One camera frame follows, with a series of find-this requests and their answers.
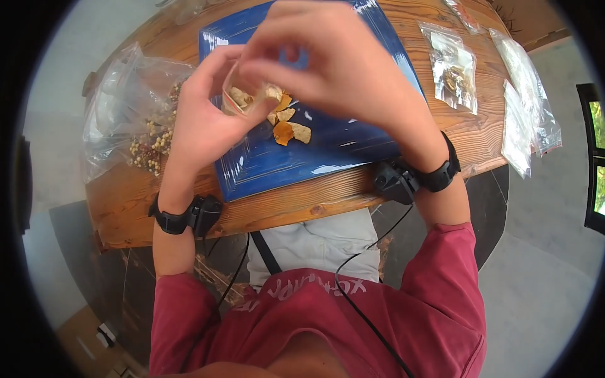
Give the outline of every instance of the red shirt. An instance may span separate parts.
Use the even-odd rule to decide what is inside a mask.
[[[408,263],[401,288],[339,276],[349,298],[374,323],[416,377],[476,377],[485,358],[485,310],[470,223],[437,225]],[[155,287],[150,374],[228,361],[267,367],[297,333],[331,346],[351,377],[405,377],[402,368],[336,289],[334,273],[296,269],[270,277],[221,321],[216,300],[187,274]]]

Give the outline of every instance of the lap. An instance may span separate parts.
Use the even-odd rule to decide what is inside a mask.
[[[351,255],[363,252],[341,274],[378,282],[379,251],[375,246],[366,251],[378,238],[368,209],[262,230],[261,234],[282,271],[308,267],[336,272]],[[248,255],[250,284],[260,288],[270,275],[252,240]]]

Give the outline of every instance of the blue plate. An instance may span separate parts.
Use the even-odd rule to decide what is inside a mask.
[[[391,53],[412,86],[422,93],[410,58],[382,9],[374,0],[349,3]],[[200,61],[217,45],[245,44],[271,4],[245,9],[201,29]],[[295,67],[304,68],[306,64],[303,55]],[[220,107],[220,98],[213,102]],[[397,144],[379,128],[355,120],[335,119],[303,103],[289,107],[296,109],[291,122],[311,128],[311,142],[306,145],[292,139],[287,146],[281,146],[273,139],[269,121],[255,127],[242,144],[215,162],[225,201],[399,155]]]

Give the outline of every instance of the hand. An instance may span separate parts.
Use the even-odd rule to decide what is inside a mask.
[[[309,67],[277,61],[279,50]],[[422,96],[363,20],[343,2],[278,1],[241,56],[240,72],[277,84],[301,102],[338,117],[356,118],[389,131],[404,109],[424,111]]]
[[[220,94],[224,78],[243,48],[218,46],[183,84],[168,159],[170,169],[195,178],[201,168],[219,159],[276,106],[268,100],[248,116],[227,116],[210,102],[210,97]]]

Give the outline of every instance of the black cable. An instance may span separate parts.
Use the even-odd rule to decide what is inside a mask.
[[[218,242],[221,241],[223,237],[219,236],[218,239],[214,242],[214,244],[212,245],[212,247],[210,247],[210,251],[208,251],[208,253],[206,254],[206,257],[210,257],[210,254],[212,253],[212,250],[214,249],[214,247],[217,246]]]
[[[412,204],[412,206],[410,206],[410,208],[405,212],[405,214],[397,221],[397,223],[395,223],[395,225],[393,227],[391,227],[391,229],[389,231],[385,232],[384,235],[382,235],[380,238],[378,238],[378,240],[376,240],[375,243],[372,243],[365,250],[370,249],[371,247],[373,247],[374,245],[376,245],[383,237],[387,236],[387,234],[389,232],[391,232],[399,224],[399,222],[401,222],[405,218],[406,215],[408,215],[408,213],[410,212],[410,210],[412,210],[413,206],[414,205]],[[408,367],[408,365],[405,364],[404,360],[400,357],[400,355],[397,354],[397,351],[391,346],[391,344],[388,343],[388,341],[384,338],[384,336],[380,333],[380,331],[376,328],[376,326],[371,322],[371,320],[369,320],[366,317],[366,315],[355,305],[355,303],[353,303],[353,301],[351,300],[351,298],[348,297],[348,295],[344,292],[344,290],[340,286],[340,281],[338,281],[338,273],[340,272],[340,270],[342,269],[342,267],[345,266],[345,264],[347,264],[353,258],[361,255],[362,253],[363,252],[357,253],[357,254],[349,257],[344,263],[342,263],[338,267],[338,269],[336,269],[336,273],[334,274],[334,282],[336,283],[336,287],[338,288],[338,290],[340,290],[342,296],[345,297],[345,299],[347,300],[347,302],[353,307],[353,309],[355,310],[355,312],[357,312],[357,314],[359,314],[359,316],[361,316],[361,318],[365,321],[365,323],[370,326],[370,328],[372,329],[372,331],[374,331],[374,334],[378,337],[378,339],[380,339],[380,341],[382,342],[382,344],[384,345],[384,347],[388,350],[388,352],[391,354],[391,356],[393,356],[393,358],[395,359],[395,361],[397,361],[397,363],[399,364],[399,366],[401,366],[401,368],[404,370],[404,372],[407,374],[407,376],[409,378],[414,378],[414,374],[412,374],[412,372],[410,371],[410,368]]]
[[[406,216],[406,215],[408,215],[408,213],[410,212],[410,210],[412,210],[412,207],[414,207],[414,204],[412,204],[412,205],[410,206],[410,208],[409,208],[409,209],[408,209],[408,210],[405,212],[405,214],[404,214],[404,215],[403,215],[403,216],[402,216],[402,217],[401,217],[401,218],[400,218],[400,219],[399,219],[399,220],[398,220],[398,221],[397,221],[397,222],[396,222],[396,223],[393,225],[393,227],[391,227],[391,228],[390,228],[388,231],[386,231],[386,232],[384,233],[384,235],[382,235],[381,237],[379,237],[379,238],[378,238],[378,239],[377,239],[375,242],[373,242],[372,244],[370,244],[370,245],[369,245],[369,246],[368,246],[368,247],[367,247],[365,250],[368,250],[368,249],[372,248],[373,246],[377,245],[377,244],[378,244],[378,242],[379,242],[380,240],[382,240],[382,238],[384,238],[385,236],[387,236],[389,232],[393,231],[393,229],[394,229],[395,227],[397,227],[397,225],[398,225],[398,224],[399,224],[399,223],[400,223],[402,220],[404,220],[405,216]]]
[[[210,248],[210,252],[212,252],[212,249],[214,248],[214,246],[217,245],[218,240],[216,240],[216,242],[214,242],[214,245],[212,246],[212,248]],[[229,290],[231,290],[231,287],[233,286],[233,284],[235,282],[235,279],[237,278],[237,275],[239,274],[239,272],[241,270],[241,267],[244,265],[244,261],[246,260],[246,256],[248,254],[248,247],[249,246],[250,246],[250,233],[248,233],[248,241],[246,241],[246,249],[244,249],[244,255],[241,257],[240,265],[235,270],[235,274],[233,275],[233,278],[231,279],[231,282],[227,286],[227,290],[225,290],[225,292],[221,296],[221,299],[218,301],[216,309],[214,310],[214,312],[211,315],[211,317],[214,314],[216,314],[216,313],[218,313],[219,317],[221,316],[220,312],[218,311],[218,309],[221,307],[221,304],[223,304],[223,301],[225,300],[227,294],[229,293]],[[208,322],[206,323],[206,325],[204,326],[204,328],[201,329],[201,331],[197,335],[197,337],[194,339],[193,344],[191,345],[191,348],[187,352],[187,355],[185,356],[185,359],[183,360],[183,363],[181,364],[181,368],[178,370],[179,374],[183,373],[183,370],[185,369],[185,366],[187,365],[187,362],[189,362],[189,358],[191,357],[191,353],[193,353],[193,349],[195,349],[195,346],[200,342],[200,340],[202,339],[202,337],[204,336],[204,334],[208,330],[208,326],[209,325],[210,325],[210,318],[208,318]]]

